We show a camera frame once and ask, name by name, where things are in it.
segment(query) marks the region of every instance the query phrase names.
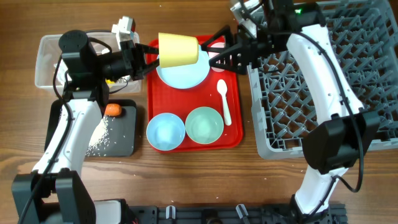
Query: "spoon handle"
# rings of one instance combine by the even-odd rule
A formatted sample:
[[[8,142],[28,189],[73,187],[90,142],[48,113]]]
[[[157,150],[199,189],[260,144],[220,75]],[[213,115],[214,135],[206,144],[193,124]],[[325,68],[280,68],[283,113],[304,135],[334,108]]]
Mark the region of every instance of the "spoon handle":
[[[226,102],[226,95],[222,95],[223,98],[223,109],[224,109],[224,122],[225,125],[229,126],[232,124],[231,114],[229,113],[228,103]]]

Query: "red tray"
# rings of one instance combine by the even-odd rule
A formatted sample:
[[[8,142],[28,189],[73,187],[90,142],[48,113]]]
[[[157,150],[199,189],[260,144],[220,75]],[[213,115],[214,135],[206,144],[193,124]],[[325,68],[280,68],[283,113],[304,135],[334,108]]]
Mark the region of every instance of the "red tray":
[[[210,35],[204,35],[197,37],[197,39],[199,44],[202,44],[210,37]],[[158,40],[153,40],[149,45],[158,47],[158,44]],[[157,55],[148,54],[147,63],[153,62],[156,58]],[[232,125],[224,125],[224,132],[221,137],[211,144],[198,144],[192,141],[188,135],[185,135],[179,147],[167,152],[225,149],[235,147],[242,141],[243,126],[236,74],[228,71],[215,72],[210,69],[203,82],[186,90],[179,90],[166,85],[159,78],[156,70],[147,75],[148,120],[150,121],[154,116],[161,113],[173,113],[180,117],[184,123],[188,114],[201,106],[213,108],[223,117],[223,102],[221,95],[217,92],[219,79],[225,80],[228,87],[226,99],[231,113]]]

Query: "wooden table surface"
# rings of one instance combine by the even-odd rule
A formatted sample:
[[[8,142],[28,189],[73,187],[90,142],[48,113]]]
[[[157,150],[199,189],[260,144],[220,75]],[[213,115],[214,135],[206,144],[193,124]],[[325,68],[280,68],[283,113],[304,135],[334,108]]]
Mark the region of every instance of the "wooden table surface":
[[[11,194],[16,174],[29,173],[41,158],[50,105],[55,97],[34,85],[40,38],[72,29],[110,29],[123,16],[134,17],[143,44],[158,32],[213,34],[234,26],[229,2],[174,0],[24,0],[0,3],[0,223],[16,223]],[[137,151],[131,157],[87,158],[82,179],[93,200],[125,198],[129,205],[220,206],[288,203],[302,183],[304,158],[264,160],[257,154],[248,76],[239,76],[244,138],[234,149],[159,154],[145,138],[146,83],[131,98],[140,115]],[[345,178],[356,183],[357,169]],[[345,203],[350,223],[397,223],[398,150],[366,154],[358,194],[339,183],[332,202]]]

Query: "green bowl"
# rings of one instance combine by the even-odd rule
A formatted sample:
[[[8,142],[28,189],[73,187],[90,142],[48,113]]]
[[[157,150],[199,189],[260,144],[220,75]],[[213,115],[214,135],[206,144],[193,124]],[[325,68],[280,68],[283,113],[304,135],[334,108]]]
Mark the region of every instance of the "green bowl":
[[[199,107],[189,113],[185,120],[185,129],[192,141],[199,144],[215,142],[224,131],[221,115],[209,107]]]

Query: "green light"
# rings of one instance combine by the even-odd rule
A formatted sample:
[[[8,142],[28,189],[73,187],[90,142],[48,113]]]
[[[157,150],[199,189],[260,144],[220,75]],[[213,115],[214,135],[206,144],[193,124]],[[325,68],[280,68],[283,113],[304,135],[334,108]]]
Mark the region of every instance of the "green light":
[[[295,9],[294,11],[296,12],[296,14],[301,14],[301,11],[302,11],[303,9]]]

